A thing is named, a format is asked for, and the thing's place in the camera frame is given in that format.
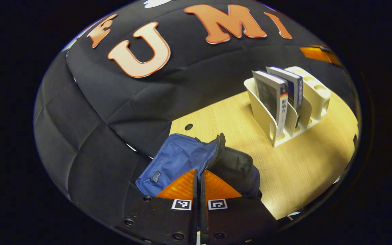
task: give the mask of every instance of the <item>book spine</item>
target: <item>book spine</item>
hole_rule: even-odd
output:
[[[278,128],[276,136],[282,135],[283,128],[285,126],[285,120],[287,118],[287,103],[288,103],[288,93],[283,93],[280,95],[280,108],[279,108],[279,121],[277,122]]]

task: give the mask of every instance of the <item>light wood surface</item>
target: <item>light wood surface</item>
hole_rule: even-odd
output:
[[[193,124],[191,130],[184,128]],[[180,133],[209,142],[223,132],[226,146],[252,156],[261,175],[261,201],[276,219],[302,208],[343,172],[355,150],[355,115],[331,91],[327,115],[302,135],[273,147],[252,116],[247,92],[239,93],[172,122]]]

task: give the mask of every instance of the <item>white 3d-printed holder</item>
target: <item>white 3d-printed holder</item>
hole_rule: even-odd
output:
[[[293,66],[285,70],[303,77],[303,100],[302,107],[299,110],[300,118],[297,127],[295,126],[298,114],[292,105],[288,103],[283,133],[277,137],[275,136],[277,132],[276,120],[256,96],[257,86],[255,79],[250,78],[244,81],[254,118],[273,144],[273,147],[301,135],[318,124],[328,112],[329,100],[331,98],[331,91],[304,69]]]

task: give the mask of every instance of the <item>orange gripper pad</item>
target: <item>orange gripper pad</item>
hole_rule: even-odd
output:
[[[195,170],[192,169],[164,188],[157,197],[168,199],[193,199],[193,180]]]
[[[232,186],[212,172],[205,170],[205,200],[227,199],[241,197]]]
[[[336,55],[332,52],[323,51],[320,48],[316,48],[316,47],[301,47],[300,50],[302,51],[304,56],[309,59],[320,60],[320,61],[341,66],[341,62],[338,60]]]

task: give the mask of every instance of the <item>screw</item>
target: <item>screw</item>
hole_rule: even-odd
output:
[[[222,239],[223,237],[225,237],[225,233],[223,233],[223,232],[218,232],[218,233],[214,234],[215,239]]]
[[[175,238],[177,240],[182,240],[185,238],[185,235],[180,232],[176,232],[175,234],[173,234],[173,238]]]

